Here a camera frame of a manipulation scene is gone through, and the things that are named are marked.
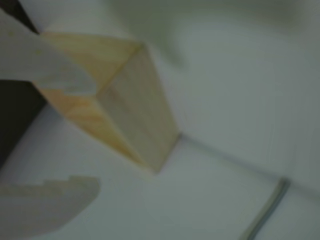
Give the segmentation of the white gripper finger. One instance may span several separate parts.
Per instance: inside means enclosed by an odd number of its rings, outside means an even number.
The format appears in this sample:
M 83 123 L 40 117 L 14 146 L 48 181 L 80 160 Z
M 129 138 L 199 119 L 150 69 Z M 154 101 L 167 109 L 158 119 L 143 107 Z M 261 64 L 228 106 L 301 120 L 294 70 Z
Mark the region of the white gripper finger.
M 94 95 L 97 84 L 78 64 L 22 23 L 0 12 L 0 78 L 67 95 Z
M 99 195 L 96 177 L 71 176 L 40 185 L 0 186 L 0 238 L 20 240 L 59 230 Z

